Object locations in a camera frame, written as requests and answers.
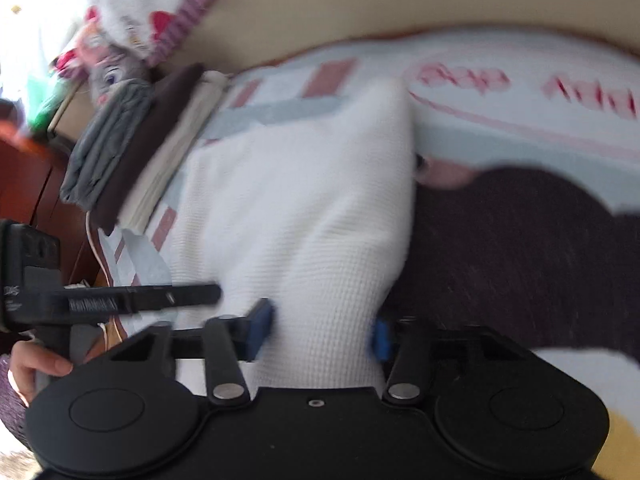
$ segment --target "bed sheet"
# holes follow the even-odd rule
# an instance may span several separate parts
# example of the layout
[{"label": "bed sheet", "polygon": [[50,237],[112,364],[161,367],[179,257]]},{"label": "bed sheet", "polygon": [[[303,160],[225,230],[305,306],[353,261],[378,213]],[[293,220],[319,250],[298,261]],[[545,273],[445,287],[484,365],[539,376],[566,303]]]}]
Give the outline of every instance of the bed sheet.
[{"label": "bed sheet", "polygon": [[[640,62],[604,44],[541,30],[450,30],[352,42],[249,70],[233,79],[192,149],[255,123],[331,112],[380,75],[404,79],[415,105],[416,149],[429,160],[473,171],[503,164],[544,168],[579,184],[612,213],[640,210]],[[120,229],[99,234],[113,284],[171,282],[172,225],[183,181],[184,167],[143,236]],[[136,317],[127,329],[173,318],[171,312]],[[637,363],[597,349],[540,355],[596,391],[640,433]],[[640,440],[634,449],[640,452]]]}]

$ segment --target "dark brown fabric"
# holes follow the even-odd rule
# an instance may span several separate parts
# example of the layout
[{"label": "dark brown fabric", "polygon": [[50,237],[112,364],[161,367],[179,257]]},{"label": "dark brown fabric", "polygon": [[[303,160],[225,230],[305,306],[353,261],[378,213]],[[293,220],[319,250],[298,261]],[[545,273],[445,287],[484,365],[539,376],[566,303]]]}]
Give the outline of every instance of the dark brown fabric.
[{"label": "dark brown fabric", "polygon": [[461,189],[418,186],[407,261],[382,312],[640,360],[639,276],[639,216],[612,216],[545,171],[502,168]]},{"label": "dark brown fabric", "polygon": [[155,85],[154,102],[136,129],[127,150],[91,211],[91,221],[108,235],[140,173],[174,128],[189,103],[204,67],[200,63],[181,68]]}]

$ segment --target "beige wall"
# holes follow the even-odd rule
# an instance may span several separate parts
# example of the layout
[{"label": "beige wall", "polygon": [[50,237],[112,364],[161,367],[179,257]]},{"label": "beige wall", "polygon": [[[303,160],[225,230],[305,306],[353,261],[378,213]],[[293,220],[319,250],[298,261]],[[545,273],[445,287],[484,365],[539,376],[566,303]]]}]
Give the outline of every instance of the beige wall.
[{"label": "beige wall", "polygon": [[328,41],[450,24],[521,23],[640,51],[640,0],[218,0],[169,65],[237,70]]}]

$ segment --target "red stripe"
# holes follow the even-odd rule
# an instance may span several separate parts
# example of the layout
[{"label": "red stripe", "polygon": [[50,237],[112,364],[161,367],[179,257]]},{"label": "red stripe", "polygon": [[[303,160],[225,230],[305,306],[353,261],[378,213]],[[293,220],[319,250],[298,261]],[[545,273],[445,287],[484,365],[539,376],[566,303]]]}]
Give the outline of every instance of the red stripe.
[{"label": "red stripe", "polygon": [[172,209],[171,207],[168,207],[162,215],[160,223],[156,228],[156,232],[154,232],[154,235],[151,237],[151,243],[156,248],[156,251],[162,249],[162,245],[164,244],[171,227],[174,225],[175,216],[175,209]]},{"label": "red stripe", "polygon": [[240,91],[240,93],[231,103],[229,108],[243,107],[247,103],[247,101],[251,99],[251,96],[254,95],[255,91],[258,89],[258,86],[260,86],[261,82],[262,82],[262,79],[254,79],[253,81],[249,81],[246,85],[244,85],[244,88]]},{"label": "red stripe", "polygon": [[122,256],[122,251],[123,250],[124,250],[124,238],[121,238],[120,239],[120,243],[116,247],[116,253],[115,253],[116,263],[118,263],[118,260],[120,259],[120,256]]},{"label": "red stripe", "polygon": [[355,65],[355,58],[322,63],[302,92],[302,97],[335,95]]}]

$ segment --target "folded clothing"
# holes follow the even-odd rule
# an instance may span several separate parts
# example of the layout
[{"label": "folded clothing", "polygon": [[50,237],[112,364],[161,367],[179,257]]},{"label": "folded clothing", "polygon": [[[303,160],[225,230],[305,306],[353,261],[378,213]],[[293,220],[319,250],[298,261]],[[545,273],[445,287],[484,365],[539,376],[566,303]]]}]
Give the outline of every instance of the folded clothing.
[{"label": "folded clothing", "polygon": [[193,89],[204,71],[200,63],[169,74],[156,83],[153,104],[137,127],[129,146],[91,211],[91,222],[107,234],[113,231],[118,212],[151,157],[174,129]]},{"label": "folded clothing", "polygon": [[[404,263],[414,193],[401,82],[377,80],[332,116],[223,139],[187,164],[172,278],[216,280],[224,295],[218,307],[180,309],[174,327],[270,298],[271,336],[258,362],[242,365],[253,392],[382,386],[370,335]],[[202,377],[178,379],[204,388]]]},{"label": "folded clothing", "polygon": [[152,99],[153,88],[146,81],[129,79],[119,83],[69,157],[60,187],[63,202],[74,203],[85,211],[94,207]]},{"label": "folded clothing", "polygon": [[227,79],[220,72],[205,72],[180,120],[142,171],[118,213],[118,224],[142,234],[164,188],[222,97]]}]

